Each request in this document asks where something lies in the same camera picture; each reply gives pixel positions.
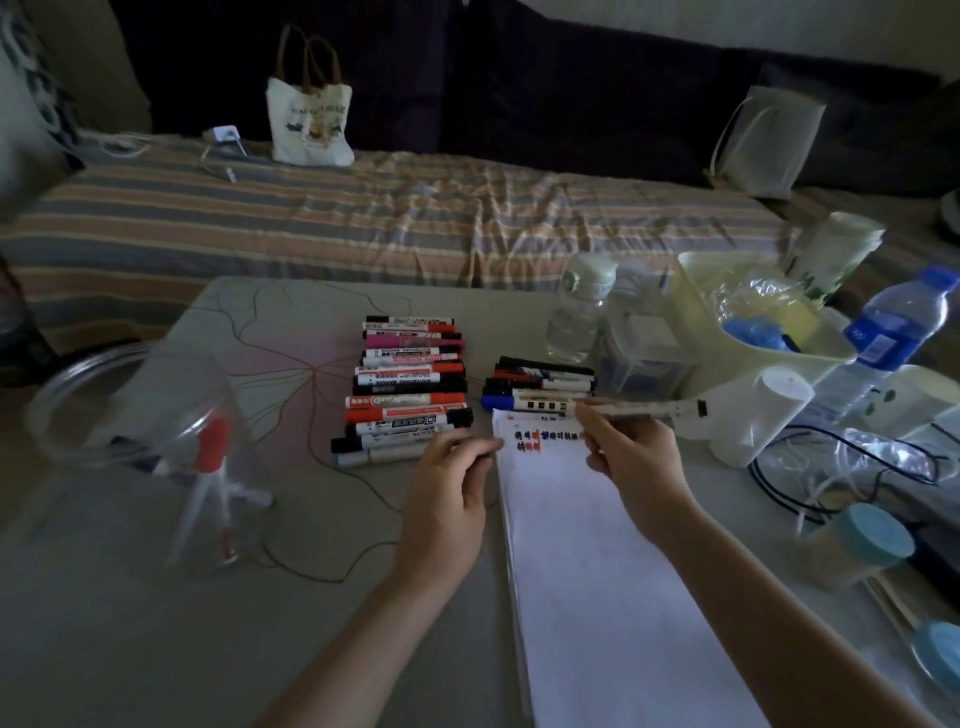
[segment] white tote bag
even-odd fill
[[[283,56],[291,30],[303,38],[300,86],[284,80]],[[330,53],[330,83],[313,55],[315,40]],[[311,83],[311,69],[319,79],[319,86]],[[285,26],[276,52],[276,74],[267,84],[267,112],[274,138],[274,159],[301,167],[347,167],[353,164],[353,150],[344,136],[352,95],[353,89],[342,83],[340,61],[333,47],[320,36],[307,38],[300,28]]]
[[[724,134],[741,107],[717,169]],[[727,178],[750,197],[789,200],[826,108],[795,91],[751,86],[717,140],[710,176]]]

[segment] patterned fabric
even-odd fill
[[[916,277],[927,265],[960,271],[960,247],[934,229],[939,200],[857,195],[822,187],[794,190],[790,202],[770,202],[778,215],[807,228],[835,210],[871,217],[887,227],[883,244],[869,254],[837,292],[834,304],[850,317],[884,288]],[[911,359],[960,379],[960,291],[954,292],[947,325]]]
[[[737,192],[385,152],[346,169],[232,159],[230,184],[202,149],[163,141],[88,168],[0,237],[58,351],[161,336],[220,276],[544,291],[578,251],[654,269],[685,251],[773,260],[795,232]]]
[[[0,0],[0,46],[30,91],[46,132],[66,153],[71,166],[81,166],[72,154],[80,141],[73,97],[54,77],[46,49],[17,0]]]

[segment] hand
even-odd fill
[[[673,430],[649,417],[611,423],[589,402],[576,406],[590,450],[587,464],[613,481],[640,533],[657,543],[676,518],[700,510],[686,485]]]
[[[407,498],[395,576],[415,588],[456,591],[480,554],[484,484],[499,438],[468,429],[441,432],[423,454]]]

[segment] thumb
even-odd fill
[[[597,445],[604,452],[629,447],[630,438],[611,425],[610,420],[597,412],[589,404],[577,402],[574,412],[577,422],[584,426],[587,435],[596,440]]]
[[[487,455],[477,458],[464,475],[464,506],[467,510],[479,508],[486,510],[483,502],[484,486],[487,485],[487,473],[493,467],[492,458]]]

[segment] person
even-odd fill
[[[901,696],[714,521],[687,487],[673,430],[576,416],[588,465],[610,478],[669,559],[774,728],[940,723]],[[500,440],[438,435],[414,475],[396,565],[257,728],[374,726],[394,683],[480,553],[483,493]]]

